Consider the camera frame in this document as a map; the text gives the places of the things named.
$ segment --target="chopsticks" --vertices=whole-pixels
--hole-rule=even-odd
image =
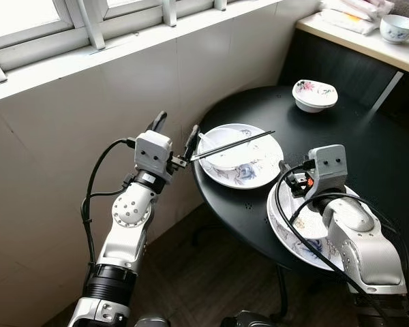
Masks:
[[[208,156],[210,156],[210,155],[214,155],[214,154],[216,154],[216,153],[220,153],[220,152],[222,152],[222,151],[231,149],[231,148],[233,148],[233,147],[235,147],[235,146],[238,146],[238,145],[247,143],[247,142],[252,141],[252,140],[255,140],[255,139],[257,139],[257,138],[261,138],[261,137],[263,137],[263,136],[272,134],[272,133],[274,133],[274,132],[275,132],[275,131],[264,131],[263,133],[257,134],[257,135],[255,135],[255,136],[251,136],[251,137],[249,137],[249,138],[245,138],[244,140],[239,140],[239,141],[236,141],[236,142],[233,142],[233,143],[229,143],[229,144],[226,144],[226,145],[223,145],[223,146],[219,146],[219,147],[217,147],[217,148],[215,148],[215,149],[212,149],[212,150],[209,150],[209,151],[205,151],[205,152],[203,152],[203,153],[201,153],[201,154],[199,154],[199,155],[193,155],[193,156],[191,157],[190,161],[196,161],[196,160],[199,160],[199,159],[203,159],[203,158],[208,157]]]

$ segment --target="window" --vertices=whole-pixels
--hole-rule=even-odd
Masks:
[[[0,82],[5,72],[177,18],[228,0],[0,0]]]

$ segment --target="round table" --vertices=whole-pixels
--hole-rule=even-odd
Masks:
[[[381,113],[340,97],[334,108],[308,114],[295,106],[290,87],[261,87],[232,95],[200,122],[203,133],[227,123],[245,123],[279,142],[284,160],[301,163],[308,150],[328,144],[346,148],[346,184],[396,221],[409,247],[409,136]],[[279,266],[329,275],[296,258],[274,235],[267,219],[267,195],[273,182],[250,190],[231,189],[209,178],[200,164],[194,177],[205,202],[238,238]]]

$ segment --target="floor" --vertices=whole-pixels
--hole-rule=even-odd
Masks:
[[[193,231],[218,223],[205,206],[153,242],[146,253],[132,298],[127,326],[145,313],[160,313],[172,327],[219,327],[224,317],[241,309],[270,315],[279,310],[279,291],[273,263],[239,242],[223,227],[204,232],[197,247]],[[320,291],[313,277],[285,271],[289,312],[278,326],[356,326],[346,286],[327,283]],[[64,327],[70,306],[44,327]]]

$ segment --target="bowl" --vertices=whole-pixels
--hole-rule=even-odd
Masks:
[[[399,15],[383,16],[380,34],[389,43],[402,43],[409,39],[409,18]]]
[[[243,132],[227,127],[216,127],[208,131],[204,136],[205,138],[200,140],[198,144],[198,153],[247,138]],[[254,160],[253,156],[254,152],[249,151],[249,142],[247,142],[210,155],[206,157],[206,160],[218,170],[234,170],[236,167]]]
[[[303,111],[316,113],[333,107],[338,101],[336,89],[314,80],[300,80],[292,88],[295,104]]]

